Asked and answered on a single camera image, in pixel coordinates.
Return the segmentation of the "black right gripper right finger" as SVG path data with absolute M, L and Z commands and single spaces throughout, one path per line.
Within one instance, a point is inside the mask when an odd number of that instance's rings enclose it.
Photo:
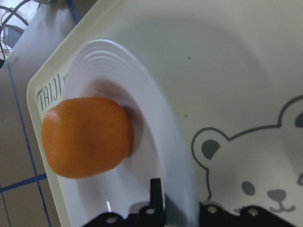
M 199 203 L 199 225 L 201 227 L 301 227 L 303 213 L 296 220 L 282 217 L 279 213 L 292 213 L 296 206 L 286 208 L 281 201 L 278 208 L 268 208 L 257 205 L 244 206 L 234 215 L 224 209 L 219 203 L 203 201 Z

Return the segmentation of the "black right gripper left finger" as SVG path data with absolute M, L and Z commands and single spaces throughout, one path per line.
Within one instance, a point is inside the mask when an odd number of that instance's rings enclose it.
M 150 180 L 150 201 L 141 207 L 138 213 L 129 214 L 127 218 L 115 212 L 105 212 L 85 224 L 86 227 L 163 227 L 165 212 L 161 179 Z

